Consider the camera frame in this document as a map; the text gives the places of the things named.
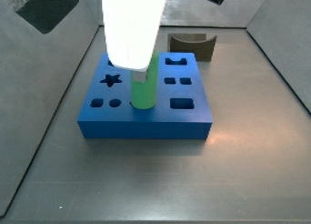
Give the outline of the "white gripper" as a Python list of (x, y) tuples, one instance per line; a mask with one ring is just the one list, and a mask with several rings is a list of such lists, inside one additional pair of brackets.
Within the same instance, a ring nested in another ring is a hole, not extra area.
[(167, 0), (102, 0), (106, 45), (114, 66), (144, 83)]

